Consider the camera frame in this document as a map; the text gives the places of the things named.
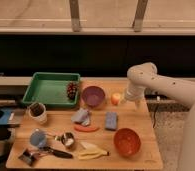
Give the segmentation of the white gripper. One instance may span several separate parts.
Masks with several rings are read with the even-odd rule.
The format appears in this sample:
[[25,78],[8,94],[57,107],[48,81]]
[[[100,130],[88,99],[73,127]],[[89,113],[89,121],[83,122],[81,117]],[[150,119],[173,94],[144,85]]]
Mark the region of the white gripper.
[[126,88],[123,93],[121,102],[133,102],[137,108],[140,107],[140,102],[144,98],[144,90],[137,88]]

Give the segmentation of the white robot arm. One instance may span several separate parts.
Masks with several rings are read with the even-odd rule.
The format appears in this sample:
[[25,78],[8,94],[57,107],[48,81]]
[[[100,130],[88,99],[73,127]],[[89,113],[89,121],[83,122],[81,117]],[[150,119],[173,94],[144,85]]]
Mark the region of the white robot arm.
[[195,171],[195,82],[158,75],[156,65],[151,62],[130,67],[127,79],[128,86],[124,91],[126,100],[142,99],[145,89],[149,88],[189,108],[177,171]]

